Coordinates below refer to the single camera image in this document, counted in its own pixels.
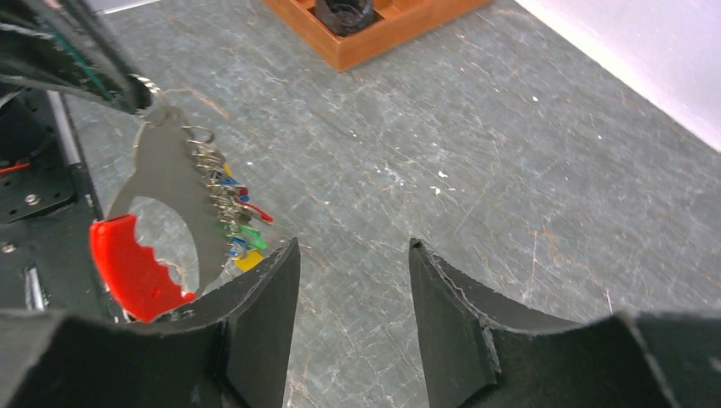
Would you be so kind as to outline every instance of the wooden box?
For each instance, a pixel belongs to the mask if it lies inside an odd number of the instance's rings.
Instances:
[[[263,0],[333,68],[344,71],[491,0],[375,0],[376,22],[347,37],[313,14],[315,0]]]

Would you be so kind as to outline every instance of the scratched floor surface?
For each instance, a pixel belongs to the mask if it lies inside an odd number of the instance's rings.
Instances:
[[[531,307],[721,307],[721,159],[508,0],[346,73],[260,0],[105,17],[303,249],[293,407],[428,406],[406,246]],[[71,101],[107,207],[137,122]],[[192,269],[176,216],[142,239]]]

